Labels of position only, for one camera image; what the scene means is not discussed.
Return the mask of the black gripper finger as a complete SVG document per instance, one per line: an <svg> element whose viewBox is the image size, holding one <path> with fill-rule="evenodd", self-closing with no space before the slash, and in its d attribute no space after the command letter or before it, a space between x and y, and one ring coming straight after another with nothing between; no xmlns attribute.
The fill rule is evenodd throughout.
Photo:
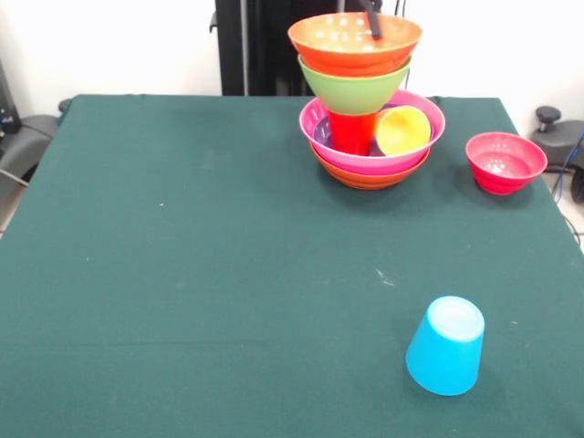
<svg viewBox="0 0 584 438"><path fill-rule="evenodd" d="M370 31L374 39L382 38L381 24L378 14L381 12L381 0L361 0L361 6L365 10L370 26Z"/></svg>

